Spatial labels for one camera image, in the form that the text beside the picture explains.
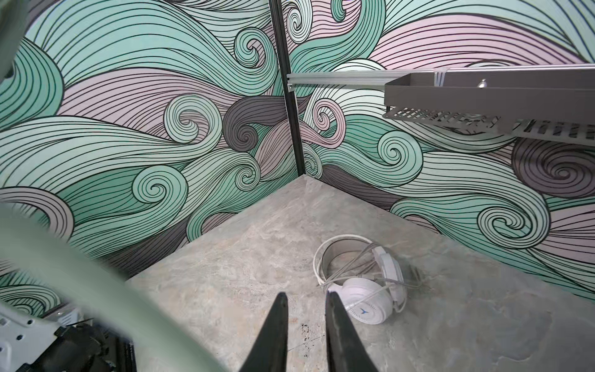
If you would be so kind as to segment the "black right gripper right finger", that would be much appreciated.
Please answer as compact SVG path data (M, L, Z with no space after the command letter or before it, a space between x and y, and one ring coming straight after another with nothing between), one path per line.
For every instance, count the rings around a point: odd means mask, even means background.
M325 299L325 334L329 371L377 371L336 292Z

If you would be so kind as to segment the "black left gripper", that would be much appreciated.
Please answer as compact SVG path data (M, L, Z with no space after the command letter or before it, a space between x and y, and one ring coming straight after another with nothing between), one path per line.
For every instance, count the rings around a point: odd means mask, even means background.
M78 322L60 327L57 339L18 371L136 371L133 343L98 324Z

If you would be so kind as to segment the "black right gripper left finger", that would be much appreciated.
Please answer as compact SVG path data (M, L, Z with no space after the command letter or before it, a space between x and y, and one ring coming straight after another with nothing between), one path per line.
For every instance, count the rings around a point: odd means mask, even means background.
M280 292L240 371L286 371L288 319L288 297Z

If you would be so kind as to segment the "white over-ear headphones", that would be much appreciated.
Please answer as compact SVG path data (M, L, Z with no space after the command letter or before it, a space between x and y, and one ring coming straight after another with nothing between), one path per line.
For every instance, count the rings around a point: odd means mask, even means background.
M342 234L326 240L312 268L319 287L336 292L359 322L380 325L407 305L409 284L401 265L367 237Z

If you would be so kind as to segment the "green over-ear headphones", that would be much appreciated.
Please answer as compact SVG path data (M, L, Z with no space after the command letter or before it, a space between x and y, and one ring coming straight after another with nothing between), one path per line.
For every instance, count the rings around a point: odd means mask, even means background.
M64 240L6 207L1 208L1 255L138 339L181 371L223 366L143 294Z

